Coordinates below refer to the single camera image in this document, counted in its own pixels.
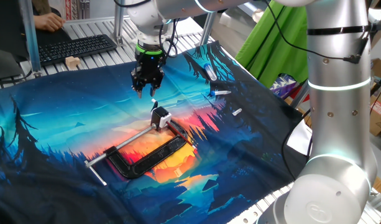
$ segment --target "black cable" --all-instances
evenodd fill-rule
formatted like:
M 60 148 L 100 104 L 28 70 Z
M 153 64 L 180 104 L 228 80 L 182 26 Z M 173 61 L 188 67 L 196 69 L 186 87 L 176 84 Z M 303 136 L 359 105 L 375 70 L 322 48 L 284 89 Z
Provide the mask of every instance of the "black cable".
M 136 7 L 136 6 L 141 6 L 141 5 L 145 4 L 145 3 L 148 3 L 149 1 L 151 1 L 151 0 L 145 0 L 145 1 L 141 1 L 141 2 L 135 3 L 135 4 L 130 4 L 130 5 L 123 5 L 123 4 L 118 3 L 117 0 L 114 0 L 114 2 L 118 6 L 120 6 L 120 7 Z
M 314 51 L 312 51 L 312 50 L 304 49 L 304 48 L 302 48 L 302 47 L 298 47 L 298 46 L 295 46 L 295 45 L 289 43 L 289 41 L 287 41 L 287 39 L 284 37 L 284 34 L 283 34 L 283 32 L 282 32 L 282 30 L 281 30 L 281 28 L 280 28 L 280 25 L 278 24 L 277 18 L 276 18 L 276 16 L 275 16 L 274 12 L 273 12 L 272 7 L 270 7 L 269 2 L 268 2 L 267 0 L 263 0 L 263 1 L 266 3 L 267 7 L 269 8 L 270 12 L 272 13 L 273 19 L 274 19 L 274 21 L 275 21 L 275 23 L 276 23 L 276 26 L 277 26 L 277 29 L 278 29 L 280 35 L 282 36 L 283 40 L 284 40 L 288 45 L 290 45 L 291 47 L 294 47 L 294 48 L 296 48 L 296 49 L 299 49 L 299 50 L 304 50 L 304 51 L 306 51 L 306 52 L 309 52 L 309 53 L 312 53 L 312 54 L 315 54 L 315 55 L 319 55 L 319 56 L 324 57 L 324 58 L 337 59 L 337 60 L 344 60 L 344 59 L 345 59 L 345 58 L 339 58 L 339 57 L 328 57 L 328 56 L 319 54 L 319 53 L 317 53 L 317 52 L 314 52 Z
M 370 110 L 370 115 L 371 115 L 372 110 L 374 109 L 374 106 L 375 106 L 375 104 L 377 103 L 377 101 L 378 101 L 378 99 L 379 99 L 380 96 L 381 96 L 381 92 L 378 94 L 377 99 L 376 99 L 376 100 L 374 101 L 374 103 L 372 104 L 372 107 L 371 107 L 371 110 Z
M 163 46 L 163 42 L 161 41 L 161 36 L 162 36 L 162 31 L 163 31 L 163 26 L 164 26 L 164 25 L 161 25 L 160 32 L 158 33 L 158 41 L 159 41 L 159 44 L 160 44 L 160 48 L 161 48 L 161 50 L 164 53 L 164 58 L 162 59 L 162 63 L 160 64 L 159 68 L 161 68 L 163 65 L 165 65 L 165 62 L 167 61 L 167 58 L 170 56 L 171 49 L 174 46 L 173 40 L 175 38 L 178 22 L 179 22 L 179 19 L 174 19 L 173 20 L 172 35 L 171 35 L 171 38 L 168 40 L 169 43 L 170 43 L 170 46 L 169 46 L 167 51 L 165 51 L 164 46 Z
M 11 84 L 11 83 L 17 83 L 17 82 L 19 82 L 19 81 L 22 81 L 22 80 L 24 80 L 25 78 L 27 78 L 27 77 L 29 77 L 31 74 L 32 74 L 32 70 L 30 70 L 29 72 L 28 72 L 28 74 L 25 76 L 25 77 L 23 77 L 23 78 L 18 78 L 18 79 L 15 79 L 15 80 L 9 80 L 9 81 L 0 81 L 0 85 L 3 85 L 3 84 Z
M 310 109 L 302 116 L 302 119 L 301 121 L 285 136 L 285 140 L 282 144 L 282 157 L 283 157 L 283 162 L 284 162 L 284 165 L 285 167 L 287 168 L 288 172 L 291 174 L 291 177 L 296 180 L 295 178 L 295 175 L 294 173 L 291 171 L 290 169 L 290 166 L 288 165 L 287 163 L 287 160 L 285 159 L 285 154 L 284 154 L 284 149 L 285 149 L 285 146 L 287 145 L 288 143 L 288 140 L 290 138 L 290 136 L 292 135 L 292 132 L 294 132 L 294 129 L 310 114 Z
M 310 153 L 312 152 L 312 142 L 313 142 L 313 137 L 310 137 L 308 152 L 306 153 L 306 163 L 308 163 L 308 161 L 310 159 Z

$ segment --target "cardboard box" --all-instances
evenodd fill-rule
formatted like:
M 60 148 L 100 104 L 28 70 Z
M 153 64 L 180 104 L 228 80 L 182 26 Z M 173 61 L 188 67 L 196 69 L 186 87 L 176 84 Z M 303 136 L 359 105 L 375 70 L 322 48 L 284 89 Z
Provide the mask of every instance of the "cardboard box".
M 371 74 L 381 78 L 381 59 L 373 59 L 371 62 Z
M 373 188 L 381 193 L 381 178 L 376 178 Z
M 370 132 L 374 136 L 378 136 L 379 134 L 381 134 L 381 95 L 377 100 L 379 93 L 381 93 L 381 88 L 377 92 L 375 92 L 374 95 L 371 96 L 370 101 Z

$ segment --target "wooden block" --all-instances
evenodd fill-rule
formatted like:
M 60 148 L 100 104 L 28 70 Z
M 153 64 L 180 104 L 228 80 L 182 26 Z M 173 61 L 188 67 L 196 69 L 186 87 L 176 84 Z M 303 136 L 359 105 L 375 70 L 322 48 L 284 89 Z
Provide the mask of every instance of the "wooden block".
M 373 188 L 381 193 L 381 178 L 376 178 Z
M 74 58 L 73 56 L 66 58 L 66 66 L 70 69 L 74 69 L 79 64 L 80 64 L 79 58 Z

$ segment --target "green cloth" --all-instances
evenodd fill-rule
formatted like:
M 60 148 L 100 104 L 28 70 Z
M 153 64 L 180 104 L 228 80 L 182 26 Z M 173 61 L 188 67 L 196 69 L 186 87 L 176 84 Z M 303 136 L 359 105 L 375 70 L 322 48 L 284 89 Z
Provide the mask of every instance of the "green cloth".
M 286 7 L 274 1 L 270 6 L 287 41 L 305 49 L 305 7 Z M 300 83 L 308 78 L 306 52 L 291 47 L 282 39 L 269 9 L 266 9 L 236 60 L 266 87 L 271 87 L 281 73 L 291 75 Z

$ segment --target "metal pole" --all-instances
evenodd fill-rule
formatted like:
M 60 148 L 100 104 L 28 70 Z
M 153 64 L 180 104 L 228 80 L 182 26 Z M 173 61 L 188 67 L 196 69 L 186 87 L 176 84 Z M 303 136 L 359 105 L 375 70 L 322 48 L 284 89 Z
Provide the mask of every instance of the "metal pole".
M 208 43 L 208 39 L 209 39 L 209 37 L 211 35 L 211 31 L 213 29 L 216 14 L 217 14 L 217 12 L 208 13 L 207 20 L 205 21 L 205 25 L 204 25 L 204 29 L 203 29 L 203 34 L 201 35 L 201 40 L 200 40 L 200 43 L 198 44 L 199 46 Z
M 291 102 L 290 106 L 292 106 L 293 108 L 299 107 L 301 103 L 303 102 L 303 100 L 305 100 L 306 96 L 308 96 L 308 94 L 309 94 L 309 84 L 308 84 L 308 81 L 305 81 L 305 84 L 303 84 L 300 92 Z
M 125 0 L 118 0 L 118 3 L 124 4 Z M 122 23 L 124 22 L 124 8 L 116 4 L 116 11 L 114 13 L 114 32 L 113 40 L 117 42 L 118 45 L 123 45 L 124 40 L 122 39 Z
M 95 176 L 100 180 L 100 182 L 102 182 L 102 184 L 104 186 L 106 186 L 107 183 L 102 179 L 102 177 L 92 167 L 90 167 L 90 169 L 91 169 L 92 173 L 95 174 Z
M 157 125 L 156 124 L 152 124 L 150 127 L 146 128 L 145 130 L 137 133 L 136 135 L 134 135 L 133 137 L 131 137 L 130 139 L 124 141 L 123 143 L 121 143 L 120 145 L 118 145 L 116 148 L 116 151 L 120 150 L 120 148 L 128 145 L 129 143 L 131 143 L 132 141 L 135 141 L 136 139 L 140 138 L 141 136 L 143 136 L 144 134 L 150 132 L 151 130 L 155 130 L 157 128 Z M 91 162 L 89 163 L 86 163 L 86 167 L 89 168 L 93 165 L 95 165 L 97 162 L 107 158 L 108 155 L 106 155 L 106 153 L 100 155 L 99 157 L 97 157 L 96 159 L 92 160 Z
M 41 64 L 39 56 L 39 46 L 35 34 L 33 6 L 31 0 L 19 0 L 21 5 L 24 29 L 27 39 L 27 50 L 29 51 L 31 67 L 34 75 L 40 74 Z

